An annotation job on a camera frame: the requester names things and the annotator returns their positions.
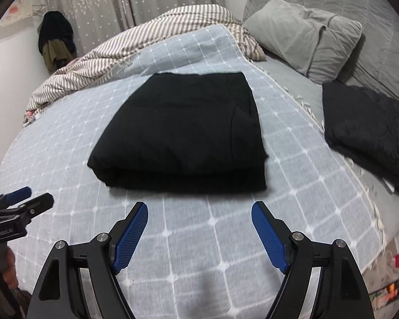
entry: blanket fringe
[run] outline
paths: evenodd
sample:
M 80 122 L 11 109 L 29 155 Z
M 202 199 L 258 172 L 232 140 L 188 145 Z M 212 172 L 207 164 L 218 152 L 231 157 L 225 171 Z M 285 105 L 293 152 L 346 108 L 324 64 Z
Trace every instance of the blanket fringe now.
M 324 134 L 325 132 L 325 127 L 324 127 L 324 121 L 322 120 L 321 123 L 318 122 L 318 120 L 316 119 L 315 115 L 313 114 L 313 112 L 310 109 L 310 104 L 307 102 L 303 101 L 303 97 L 301 95 L 298 95 L 296 98 L 289 93 L 289 90 L 287 87 L 279 85 L 273 78 L 272 75 L 266 71 L 265 69 L 263 69 L 260 66 L 257 66 L 254 64 L 253 61 L 250 61 L 255 68 L 258 68 L 260 71 L 262 71 L 264 74 L 266 74 L 270 79 L 272 79 L 272 81 L 276 84 L 277 87 L 279 87 L 279 89 L 281 89 L 281 91 L 284 91 L 285 93 L 287 93 L 287 95 L 289 97 L 291 97 L 291 99 L 296 102 L 296 104 L 307 114 L 309 115 L 309 117 L 311 118 L 311 120 L 316 124 L 316 126 L 318 127 L 319 131 Z M 354 167 L 357 166 L 360 169 L 360 177 L 363 176 L 363 169 L 361 167 L 359 167 L 358 165 L 355 165 L 353 160 L 350 158 L 346 158 L 342 155 L 339 155 L 343 161 L 345 162 L 345 164 L 347 165 L 347 168 L 350 169 L 351 173 L 353 174 L 353 176 L 355 177 L 355 179 L 358 181 L 358 183 L 360 184 L 362 190 L 365 193 L 365 196 L 368 200 L 368 203 L 370 204 L 371 210 L 374 214 L 374 218 L 375 218 L 375 224 L 377 225 L 378 230 L 381 232 L 382 234 L 382 246 L 379 249 L 379 251 L 377 252 L 377 255 L 370 261 L 367 263 L 367 265 L 361 270 L 361 273 L 364 273 L 366 270 L 369 270 L 372 267 L 372 264 L 374 263 L 374 261 L 379 257 L 379 255 L 381 255 L 384 251 L 385 248 L 387 247 L 387 236 L 385 234 L 384 231 L 384 224 L 383 221 L 381 220 L 381 215 L 380 215 L 380 211 L 378 210 L 378 207 L 375 205 L 375 203 L 372 201 L 372 199 L 369 197 L 369 188 L 367 186 L 365 186 L 362 181 L 360 181 L 360 178 L 356 175 L 356 173 L 354 172 Z

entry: black gripper frame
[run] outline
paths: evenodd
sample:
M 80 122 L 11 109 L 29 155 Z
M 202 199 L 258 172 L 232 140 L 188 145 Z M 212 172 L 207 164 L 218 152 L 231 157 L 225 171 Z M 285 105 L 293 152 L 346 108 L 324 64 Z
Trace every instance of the black gripper frame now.
M 299 318 L 313 267 L 320 267 L 321 272 L 310 319 L 374 318 L 362 275 L 343 240 L 331 245 L 313 242 L 303 233 L 292 233 L 263 202 L 256 204 L 284 245 L 289 264 L 266 319 Z
M 108 234 L 98 234 L 90 242 L 68 245 L 58 241 L 37 280 L 27 319 L 90 319 L 81 268 L 90 272 L 102 318 L 135 319 L 112 263 L 116 259 L 116 244 L 143 205 L 137 202 L 127 217 L 118 221 Z
M 8 241 L 27 235 L 26 226 L 31 219 L 53 207 L 53 197 L 45 193 L 18 207 L 9 208 L 31 196 L 31 189 L 24 187 L 8 194 L 0 194 L 0 319 L 24 317 L 13 291 L 3 280 L 7 269 L 6 245 Z

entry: pillow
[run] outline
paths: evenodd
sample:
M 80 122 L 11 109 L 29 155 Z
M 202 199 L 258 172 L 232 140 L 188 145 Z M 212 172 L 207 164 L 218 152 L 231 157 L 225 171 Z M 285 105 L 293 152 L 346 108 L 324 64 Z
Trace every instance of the pillow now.
M 247 0 L 244 20 L 269 0 Z M 399 101 L 399 16 L 387 0 L 284 0 L 356 20 L 362 37 L 337 80 L 369 87 Z
M 269 1 L 244 27 L 317 84 L 337 78 L 362 33 L 359 22 L 283 0 Z

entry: black clothing pile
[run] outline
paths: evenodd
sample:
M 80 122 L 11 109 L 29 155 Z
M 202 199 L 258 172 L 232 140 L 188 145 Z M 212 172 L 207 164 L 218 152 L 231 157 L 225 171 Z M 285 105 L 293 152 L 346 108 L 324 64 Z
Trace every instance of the black clothing pile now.
M 162 73 L 121 106 L 88 166 L 111 187 L 222 194 L 265 190 L 266 158 L 242 73 Z
M 325 140 L 399 192 L 399 101 L 371 89 L 324 83 Z
M 50 74 L 66 66 L 76 56 L 71 24 L 62 13 L 50 11 L 44 15 L 39 28 L 39 52 Z

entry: blue clamp handle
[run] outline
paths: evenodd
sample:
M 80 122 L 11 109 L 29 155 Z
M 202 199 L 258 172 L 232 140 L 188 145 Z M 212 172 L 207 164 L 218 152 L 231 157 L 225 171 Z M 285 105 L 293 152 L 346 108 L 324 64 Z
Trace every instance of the blue clamp handle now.
M 137 202 L 127 218 L 120 222 L 127 224 L 127 227 L 124 231 L 117 233 L 121 237 L 116 242 L 113 250 L 112 267 L 116 274 L 128 266 L 133 256 L 148 222 L 148 207 L 143 202 Z
M 251 209 L 251 219 L 260 237 L 260 240 L 262 240 L 262 244 L 269 256 L 272 265 L 280 269 L 283 274 L 286 274 L 288 268 L 290 267 L 290 263 L 286 258 L 286 248 L 288 248 L 289 246 L 286 246 L 282 242 L 281 238 L 277 234 L 277 231 L 274 229 L 272 223 L 270 222 L 270 220 L 272 219 L 274 221 L 279 220 L 276 220 L 271 215 L 263 202 L 255 202 L 253 204 L 253 207 Z M 290 230 L 288 229 L 288 227 L 286 227 L 286 229 L 287 230 L 284 229 L 285 231 L 283 233 L 288 233 L 286 238 L 289 238 Z
M 32 195 L 32 191 L 30 187 L 24 187 L 18 190 L 15 190 L 12 193 L 9 194 L 5 194 L 3 196 L 4 202 L 6 203 L 6 205 L 8 206 L 12 206 L 15 205 L 23 200 L 26 200 L 28 198 L 30 198 Z

